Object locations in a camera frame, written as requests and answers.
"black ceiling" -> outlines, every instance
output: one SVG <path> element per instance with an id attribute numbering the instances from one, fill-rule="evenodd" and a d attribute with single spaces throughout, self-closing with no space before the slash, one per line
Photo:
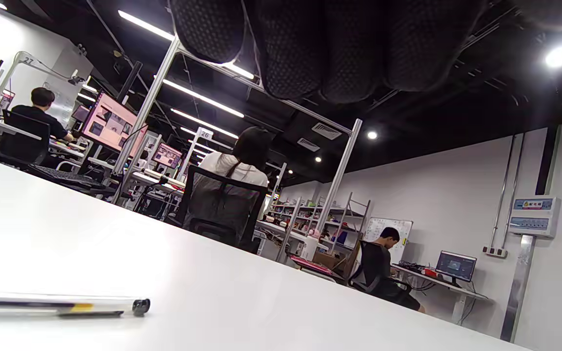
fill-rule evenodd
<path id="1" fill-rule="evenodd" d="M 94 77 L 112 93 L 122 87 L 131 71 L 127 60 L 143 63 L 140 75 L 150 86 L 169 46 L 167 40 L 123 20 L 119 9 L 173 33 L 165 0 L 93 2 L 122 47 L 88 0 L 2 1 L 9 13 L 82 44 L 95 66 Z M 247 42 L 251 44 L 245 45 L 236 65 L 257 73 L 252 40 Z M 559 43 L 562 32 L 544 30 L 527 20 L 512 3 L 495 1 L 487 6 L 448 79 L 437 89 L 406 93 L 381 87 L 366 100 L 346 105 L 330 104 L 317 95 L 295 102 L 349 129 L 356 118 L 361 118 L 362 133 L 346 171 L 365 169 L 562 122 L 562 68 L 552 71 L 543 62 L 548 49 Z M 197 124 L 172 113 L 171 107 L 235 134 L 252 125 L 277 133 L 270 159 L 276 164 L 287 162 L 294 171 L 285 175 L 285 185 L 308 180 L 328 182 L 334 176 L 348 140 L 346 134 L 327 140 L 310 131 L 318 120 L 183 55 L 174 58 L 168 79 L 192 86 L 197 93 L 246 115 L 238 118 L 164 86 L 158 95 L 162 109 L 154 107 L 149 126 L 165 140 L 170 136 L 172 146 L 187 150 L 192 135 L 179 128 L 196 130 Z M 138 109 L 146 90 L 136 80 L 132 91 L 135 94 L 131 94 L 129 104 Z M 377 131 L 379 138 L 368 140 L 367 131 Z M 321 149 L 313 153 L 297 145 L 301 137 Z M 234 141 L 220 133 L 214 138 L 225 144 Z M 218 149 L 216 144 L 210 147 Z M 316 156 L 323 161 L 316 163 Z M 265 171 L 272 183 L 278 171 Z"/>

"power outlet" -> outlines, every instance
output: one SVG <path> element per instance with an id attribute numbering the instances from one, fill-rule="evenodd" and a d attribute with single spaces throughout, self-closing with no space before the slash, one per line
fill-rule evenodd
<path id="1" fill-rule="evenodd" d="M 483 246 L 482 247 L 482 253 L 484 253 L 488 256 L 506 258 L 506 250 L 500 249 L 498 247 Z"/>

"black shirt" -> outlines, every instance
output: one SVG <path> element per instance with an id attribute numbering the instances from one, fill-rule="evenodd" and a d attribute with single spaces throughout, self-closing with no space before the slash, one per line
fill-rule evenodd
<path id="1" fill-rule="evenodd" d="M 366 242 L 361 248 L 361 265 L 366 285 L 370 286 L 376 277 L 381 277 L 381 283 L 375 288 L 374 293 L 396 293 L 398 286 L 391 281 L 384 281 L 392 276 L 390 263 L 392 256 L 388 249 L 381 245 Z"/>
<path id="2" fill-rule="evenodd" d="M 51 135 L 56 138 L 64 138 L 67 134 L 69 134 L 69 132 L 62 127 L 62 124 L 60 124 L 55 117 L 51 117 L 38 107 L 18 105 L 14 106 L 10 111 L 49 124 Z"/>

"black mesh chair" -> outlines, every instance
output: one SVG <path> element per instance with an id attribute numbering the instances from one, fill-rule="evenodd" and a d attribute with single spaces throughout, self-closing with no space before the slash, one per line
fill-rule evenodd
<path id="1" fill-rule="evenodd" d="M 375 291 L 377 286 L 380 284 L 399 284 L 403 285 L 404 289 L 398 289 L 397 293 L 393 294 L 391 297 L 388 297 L 386 300 L 389 302 L 393 302 L 394 304 L 400 304 L 406 296 L 411 293 L 412 287 L 408 283 L 405 283 L 401 280 L 396 280 L 394 278 L 388 277 L 383 278 L 381 276 L 377 276 L 374 278 L 370 285 L 367 285 L 365 281 L 365 275 L 363 275 L 363 249 L 366 246 L 366 242 L 361 241 L 359 246 L 359 251 L 357 253 L 357 258 L 355 258 L 355 265 L 350 274 L 350 278 L 348 280 L 348 286 L 361 291 L 362 293 L 367 293 L 368 295 L 372 295 Z"/>
<path id="2" fill-rule="evenodd" d="M 212 240 L 256 252 L 253 230 L 267 190 L 190 166 L 177 215 L 168 221 Z"/>
<path id="3" fill-rule="evenodd" d="M 30 164 L 40 164 L 49 151 L 49 124 L 6 110 L 3 113 L 6 124 L 32 133 L 41 140 L 20 133 L 4 133 L 0 136 L 0 162 L 20 169 L 27 169 Z"/>

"man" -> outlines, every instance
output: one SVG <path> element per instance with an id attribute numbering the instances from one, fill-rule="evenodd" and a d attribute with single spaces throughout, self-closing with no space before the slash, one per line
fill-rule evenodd
<path id="1" fill-rule="evenodd" d="M 71 133 L 62 127 L 62 124 L 60 124 L 58 120 L 45 113 L 55 100 L 56 95 L 53 91 L 45 89 L 44 87 L 38 87 L 32 90 L 32 104 L 34 104 L 34 106 L 18 105 L 13 107 L 11 111 L 49 124 L 52 136 L 66 141 L 73 141 L 75 138 L 73 138 Z"/>
<path id="2" fill-rule="evenodd" d="M 394 247 L 399 241 L 399 232 L 392 227 L 387 227 L 383 229 L 377 240 L 366 242 L 361 252 L 361 263 L 366 284 L 370 285 L 375 278 L 381 277 L 381 282 L 371 292 L 371 295 L 387 301 L 395 300 L 401 290 L 395 282 L 387 280 L 395 272 L 390 266 L 392 256 L 389 249 Z M 426 313 L 424 307 L 410 295 L 406 295 L 401 302 L 397 303 L 408 309 Z"/>

